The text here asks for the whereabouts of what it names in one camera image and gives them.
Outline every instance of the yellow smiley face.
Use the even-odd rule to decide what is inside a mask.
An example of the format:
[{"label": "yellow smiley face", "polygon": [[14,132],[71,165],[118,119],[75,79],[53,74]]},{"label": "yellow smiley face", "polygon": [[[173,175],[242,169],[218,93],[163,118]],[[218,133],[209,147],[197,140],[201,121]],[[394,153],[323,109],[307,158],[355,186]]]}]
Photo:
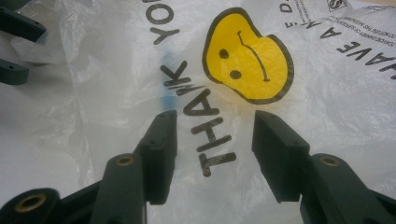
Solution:
[{"label": "yellow smiley face", "polygon": [[293,62],[274,35],[261,36],[242,8],[230,8],[213,21],[205,42],[204,70],[212,81],[252,104],[280,100],[293,81]]}]

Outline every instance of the screw hole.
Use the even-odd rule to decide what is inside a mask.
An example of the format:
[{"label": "screw hole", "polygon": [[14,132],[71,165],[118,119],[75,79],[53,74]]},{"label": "screw hole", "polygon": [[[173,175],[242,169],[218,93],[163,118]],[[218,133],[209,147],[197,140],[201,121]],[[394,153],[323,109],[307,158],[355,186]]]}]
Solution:
[{"label": "screw hole", "polygon": [[134,163],[134,157],[132,156],[124,156],[117,160],[117,165],[119,166],[126,166],[132,163]]},{"label": "screw hole", "polygon": [[43,193],[29,195],[20,200],[15,206],[15,211],[18,213],[26,213],[37,209],[46,201],[46,195]]},{"label": "screw hole", "polygon": [[328,165],[328,166],[339,166],[340,165],[339,161],[337,161],[333,158],[330,158],[330,157],[322,157],[322,158],[320,158],[320,161],[323,164]]}]

